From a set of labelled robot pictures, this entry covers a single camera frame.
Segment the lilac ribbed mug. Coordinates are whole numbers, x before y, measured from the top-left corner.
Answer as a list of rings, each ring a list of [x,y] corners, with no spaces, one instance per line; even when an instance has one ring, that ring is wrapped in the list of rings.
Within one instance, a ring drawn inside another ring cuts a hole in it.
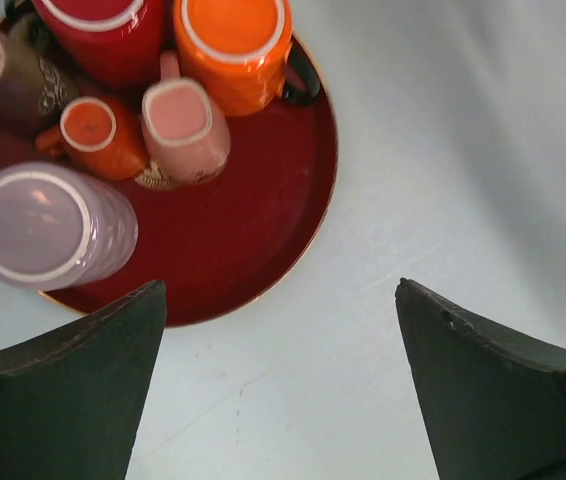
[[[100,281],[137,239],[134,208],[113,186],[41,161],[0,170],[0,281],[37,291]]]

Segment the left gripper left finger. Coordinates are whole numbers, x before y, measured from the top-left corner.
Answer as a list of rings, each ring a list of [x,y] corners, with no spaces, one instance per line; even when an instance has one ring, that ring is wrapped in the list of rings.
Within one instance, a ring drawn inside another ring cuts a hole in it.
[[[0,479],[123,479],[167,317],[151,281],[0,350]]]

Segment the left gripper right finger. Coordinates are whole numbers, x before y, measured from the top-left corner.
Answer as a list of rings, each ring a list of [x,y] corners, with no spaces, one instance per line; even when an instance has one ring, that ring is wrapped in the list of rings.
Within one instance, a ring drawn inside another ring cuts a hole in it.
[[[566,479],[566,349],[414,280],[395,302],[442,479]]]

